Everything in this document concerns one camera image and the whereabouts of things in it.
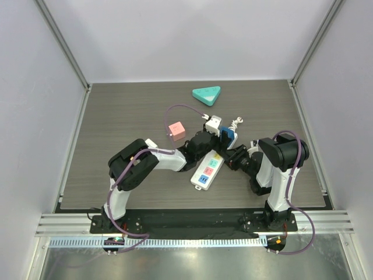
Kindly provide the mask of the white plug cube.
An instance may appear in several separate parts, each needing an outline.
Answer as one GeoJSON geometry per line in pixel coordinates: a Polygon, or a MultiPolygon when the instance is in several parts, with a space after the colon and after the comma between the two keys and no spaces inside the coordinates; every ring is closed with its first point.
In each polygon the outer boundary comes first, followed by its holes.
{"type": "Polygon", "coordinates": [[[156,143],[154,143],[150,138],[146,139],[145,143],[150,148],[155,148],[155,149],[158,148],[158,145],[156,143]]]}

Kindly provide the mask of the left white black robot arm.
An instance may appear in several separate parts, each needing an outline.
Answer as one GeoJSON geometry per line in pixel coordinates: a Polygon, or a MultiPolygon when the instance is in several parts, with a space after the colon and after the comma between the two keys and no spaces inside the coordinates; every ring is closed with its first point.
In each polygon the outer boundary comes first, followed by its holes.
{"type": "Polygon", "coordinates": [[[210,151],[231,148],[237,134],[228,128],[223,128],[222,133],[217,136],[206,130],[198,131],[174,150],[154,148],[143,139],[137,139],[114,155],[108,162],[111,188],[101,209],[102,227],[111,233],[123,228],[131,191],[153,170],[187,172],[210,151]]]}

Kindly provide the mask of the teal triangular socket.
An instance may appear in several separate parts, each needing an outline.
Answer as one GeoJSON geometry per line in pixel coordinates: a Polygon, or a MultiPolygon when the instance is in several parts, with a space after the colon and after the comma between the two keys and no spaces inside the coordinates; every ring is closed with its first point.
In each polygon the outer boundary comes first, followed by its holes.
{"type": "Polygon", "coordinates": [[[221,93],[220,86],[203,87],[192,90],[192,96],[207,106],[212,106],[221,93]]]}

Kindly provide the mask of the white power strip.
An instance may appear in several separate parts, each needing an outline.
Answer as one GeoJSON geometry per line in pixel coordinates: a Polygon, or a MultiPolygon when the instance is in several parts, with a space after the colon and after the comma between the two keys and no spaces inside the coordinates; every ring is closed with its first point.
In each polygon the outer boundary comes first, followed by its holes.
{"type": "MultiPolygon", "coordinates": [[[[235,133],[235,141],[229,147],[232,148],[238,138],[235,133]]],[[[198,168],[190,179],[191,184],[198,191],[207,191],[224,163],[223,157],[212,149],[200,162],[198,168]]]]}

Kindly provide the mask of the blue plug cube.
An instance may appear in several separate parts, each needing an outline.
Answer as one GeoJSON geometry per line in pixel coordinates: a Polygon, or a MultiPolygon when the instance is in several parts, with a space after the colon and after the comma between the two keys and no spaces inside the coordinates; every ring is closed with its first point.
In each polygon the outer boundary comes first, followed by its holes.
{"type": "Polygon", "coordinates": [[[220,127],[220,143],[223,149],[228,149],[235,141],[235,132],[228,127],[220,127]]]}

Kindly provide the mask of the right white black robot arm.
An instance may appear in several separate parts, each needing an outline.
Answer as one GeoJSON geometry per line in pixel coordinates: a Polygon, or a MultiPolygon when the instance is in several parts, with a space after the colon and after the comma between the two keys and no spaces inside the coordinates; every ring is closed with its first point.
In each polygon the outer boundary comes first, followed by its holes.
{"type": "Polygon", "coordinates": [[[219,154],[231,170],[242,170],[249,176],[254,194],[268,195],[263,214],[257,220],[267,230],[282,230],[290,221],[291,194],[297,174],[309,158],[308,145],[283,133],[274,139],[253,141],[250,148],[240,145],[219,154]]]}

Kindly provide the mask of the pink plug cube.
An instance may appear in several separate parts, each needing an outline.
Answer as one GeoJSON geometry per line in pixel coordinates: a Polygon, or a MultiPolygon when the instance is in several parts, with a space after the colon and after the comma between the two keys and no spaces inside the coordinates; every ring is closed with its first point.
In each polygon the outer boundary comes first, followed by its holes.
{"type": "Polygon", "coordinates": [[[186,136],[185,128],[180,121],[169,125],[168,130],[173,141],[179,141],[186,136]]]}

